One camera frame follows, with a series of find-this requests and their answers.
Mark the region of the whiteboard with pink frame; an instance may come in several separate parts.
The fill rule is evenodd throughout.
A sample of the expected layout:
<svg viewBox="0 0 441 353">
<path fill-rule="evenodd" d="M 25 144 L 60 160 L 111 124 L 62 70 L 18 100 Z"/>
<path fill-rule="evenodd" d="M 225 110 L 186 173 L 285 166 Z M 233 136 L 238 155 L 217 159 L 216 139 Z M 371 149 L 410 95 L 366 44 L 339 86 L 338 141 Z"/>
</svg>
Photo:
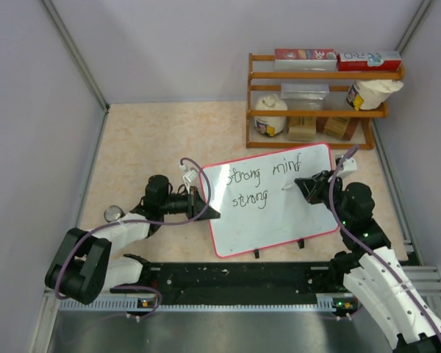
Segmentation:
<svg viewBox="0 0 441 353">
<path fill-rule="evenodd" d="M 338 225 L 323 204 L 309 204 L 296 178 L 332 168 L 325 143 L 207 165 L 201 189 L 220 213 L 210 221 L 215 253 L 231 257 L 324 235 Z"/>
</svg>

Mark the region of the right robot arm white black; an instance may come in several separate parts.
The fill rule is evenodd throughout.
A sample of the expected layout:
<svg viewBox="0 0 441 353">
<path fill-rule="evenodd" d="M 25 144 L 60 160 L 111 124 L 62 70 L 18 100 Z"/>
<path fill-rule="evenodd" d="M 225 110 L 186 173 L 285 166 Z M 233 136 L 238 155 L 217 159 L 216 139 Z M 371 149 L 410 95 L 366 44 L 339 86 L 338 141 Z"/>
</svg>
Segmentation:
<svg viewBox="0 0 441 353">
<path fill-rule="evenodd" d="M 371 189 L 361 182 L 344 186 L 333 171 L 297 178 L 294 184 L 306 202 L 324 205 L 339 225 L 347 249 L 329 262 L 330 286 L 358 299 L 394 352 L 441 352 L 441 319 L 418 293 L 374 219 Z"/>
</svg>

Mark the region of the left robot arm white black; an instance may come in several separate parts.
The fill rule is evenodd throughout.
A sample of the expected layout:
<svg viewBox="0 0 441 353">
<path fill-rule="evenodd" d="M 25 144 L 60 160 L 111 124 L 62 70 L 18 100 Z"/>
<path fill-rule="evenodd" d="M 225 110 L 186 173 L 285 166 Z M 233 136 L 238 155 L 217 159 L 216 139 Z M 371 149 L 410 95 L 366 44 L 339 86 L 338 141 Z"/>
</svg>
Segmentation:
<svg viewBox="0 0 441 353">
<path fill-rule="evenodd" d="M 142 260 L 129 255 L 111 263 L 110 258 L 130 243 L 154 235 L 168 214 L 184 214 L 189 221 L 221 216 L 201 198 L 198 188 L 184 187 L 174 193 L 166 176 L 151 176 L 145 195 L 132 211 L 92 230 L 74 227 L 67 231 L 46 273 L 46 287 L 59 299 L 81 304 L 90 304 L 100 292 L 119 285 L 147 290 L 152 275 L 143 268 Z"/>
</svg>

